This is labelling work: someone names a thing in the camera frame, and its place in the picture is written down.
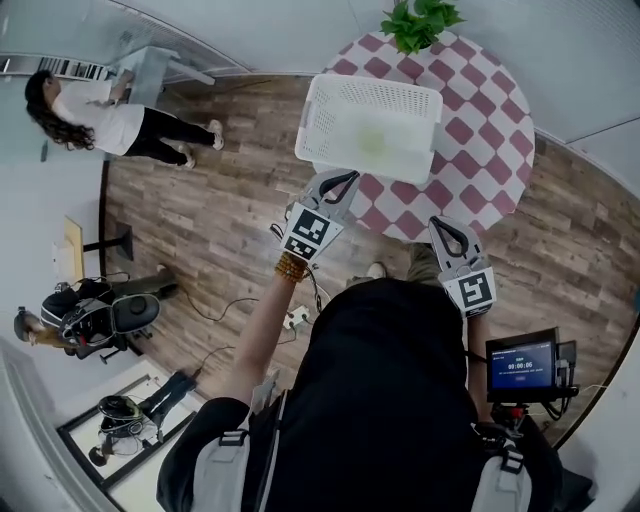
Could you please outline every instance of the white power outlet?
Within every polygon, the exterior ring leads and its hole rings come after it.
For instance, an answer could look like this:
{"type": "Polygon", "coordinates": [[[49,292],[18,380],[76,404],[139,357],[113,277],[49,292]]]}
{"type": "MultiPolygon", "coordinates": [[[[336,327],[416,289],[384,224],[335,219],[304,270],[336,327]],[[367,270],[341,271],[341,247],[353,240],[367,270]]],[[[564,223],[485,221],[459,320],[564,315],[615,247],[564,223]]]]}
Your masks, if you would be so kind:
{"type": "Polygon", "coordinates": [[[305,318],[307,320],[309,319],[309,308],[307,308],[306,306],[300,306],[287,313],[287,316],[284,317],[284,322],[282,322],[282,325],[284,325],[284,328],[288,330],[304,322],[305,318]]]}

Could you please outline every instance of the round table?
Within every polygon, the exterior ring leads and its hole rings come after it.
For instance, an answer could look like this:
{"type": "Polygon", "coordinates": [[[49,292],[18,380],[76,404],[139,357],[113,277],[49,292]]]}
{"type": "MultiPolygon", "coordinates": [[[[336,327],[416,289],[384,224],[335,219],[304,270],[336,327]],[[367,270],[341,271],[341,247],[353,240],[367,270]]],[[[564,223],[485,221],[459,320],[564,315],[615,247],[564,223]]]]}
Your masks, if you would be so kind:
{"type": "Polygon", "coordinates": [[[407,57],[397,52],[393,36],[373,32],[344,48],[325,72],[413,83],[444,99],[427,183],[416,187],[364,174],[350,208],[358,224],[429,242],[432,215],[481,232],[515,210],[533,165],[533,122],[522,91],[493,55],[443,32],[438,43],[407,57]]]}

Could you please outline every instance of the white plastic basket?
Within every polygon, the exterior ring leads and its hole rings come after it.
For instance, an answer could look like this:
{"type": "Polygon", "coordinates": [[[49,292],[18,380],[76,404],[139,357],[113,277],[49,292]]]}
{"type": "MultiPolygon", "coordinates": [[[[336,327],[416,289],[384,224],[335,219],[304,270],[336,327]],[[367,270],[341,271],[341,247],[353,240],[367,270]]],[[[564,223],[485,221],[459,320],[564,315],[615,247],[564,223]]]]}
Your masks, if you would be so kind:
{"type": "Polygon", "coordinates": [[[317,75],[302,112],[296,156],[421,185],[429,178],[441,115],[442,95],[432,89],[317,75]]]}

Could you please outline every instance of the green plant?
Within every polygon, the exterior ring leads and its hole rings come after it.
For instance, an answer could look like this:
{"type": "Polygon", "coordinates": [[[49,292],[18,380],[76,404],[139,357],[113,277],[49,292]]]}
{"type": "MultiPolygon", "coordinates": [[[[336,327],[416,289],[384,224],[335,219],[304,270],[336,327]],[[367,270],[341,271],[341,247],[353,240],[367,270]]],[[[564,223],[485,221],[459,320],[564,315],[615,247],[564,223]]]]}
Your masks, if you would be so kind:
{"type": "Polygon", "coordinates": [[[415,0],[413,8],[417,16],[409,12],[409,0],[404,0],[393,12],[385,12],[390,19],[382,22],[382,31],[394,34],[398,52],[407,55],[428,48],[446,27],[465,21],[453,5],[442,0],[415,0]]]}

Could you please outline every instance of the beaded bracelet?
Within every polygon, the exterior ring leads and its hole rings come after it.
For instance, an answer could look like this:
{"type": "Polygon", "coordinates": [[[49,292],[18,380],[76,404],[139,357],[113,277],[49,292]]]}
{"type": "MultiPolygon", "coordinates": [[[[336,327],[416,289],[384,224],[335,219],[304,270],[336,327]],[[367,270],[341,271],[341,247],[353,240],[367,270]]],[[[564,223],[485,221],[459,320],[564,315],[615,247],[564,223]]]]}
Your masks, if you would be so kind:
{"type": "Polygon", "coordinates": [[[277,274],[294,283],[302,282],[306,269],[307,264],[304,261],[294,258],[288,252],[282,253],[275,268],[277,274]]]}

